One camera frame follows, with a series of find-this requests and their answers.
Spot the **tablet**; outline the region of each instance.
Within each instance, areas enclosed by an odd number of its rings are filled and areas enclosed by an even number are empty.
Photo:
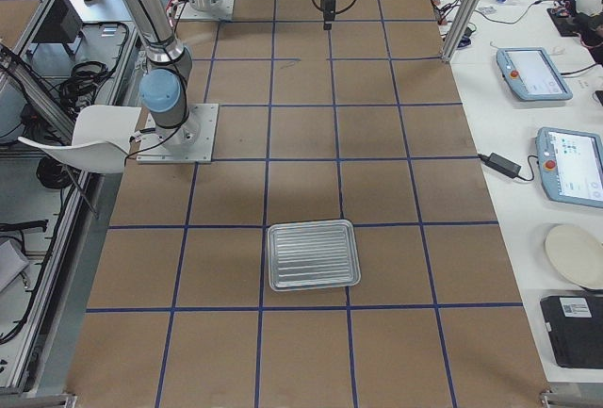
[[[569,100],[572,91],[544,48],[501,48],[497,64],[521,100]]]
[[[603,145],[598,135],[545,127],[538,131],[536,149],[551,200],[603,207]]]

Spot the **black power adapter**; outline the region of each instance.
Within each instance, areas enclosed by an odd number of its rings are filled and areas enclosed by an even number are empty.
[[[494,171],[498,171],[511,179],[517,177],[521,171],[521,166],[513,163],[504,156],[494,153],[491,153],[489,156],[484,154],[478,154],[478,156],[488,168],[492,168]]]

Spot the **rectangular tray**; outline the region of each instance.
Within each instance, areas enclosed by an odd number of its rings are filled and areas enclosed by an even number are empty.
[[[274,224],[268,229],[270,287],[276,291],[354,286],[360,281],[347,220]]]

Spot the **white round plate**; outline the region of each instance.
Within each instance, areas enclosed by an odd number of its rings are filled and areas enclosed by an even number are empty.
[[[568,281],[603,289],[603,245],[584,229],[561,224],[553,227],[545,240],[546,255]]]

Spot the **white chair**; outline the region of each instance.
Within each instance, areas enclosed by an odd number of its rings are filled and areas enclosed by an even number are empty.
[[[140,111],[141,108],[131,106],[87,106],[77,116],[69,146],[52,146],[24,137],[18,140],[63,163],[86,204],[98,216],[70,167],[104,174],[123,172],[124,160],[130,152],[130,137]]]

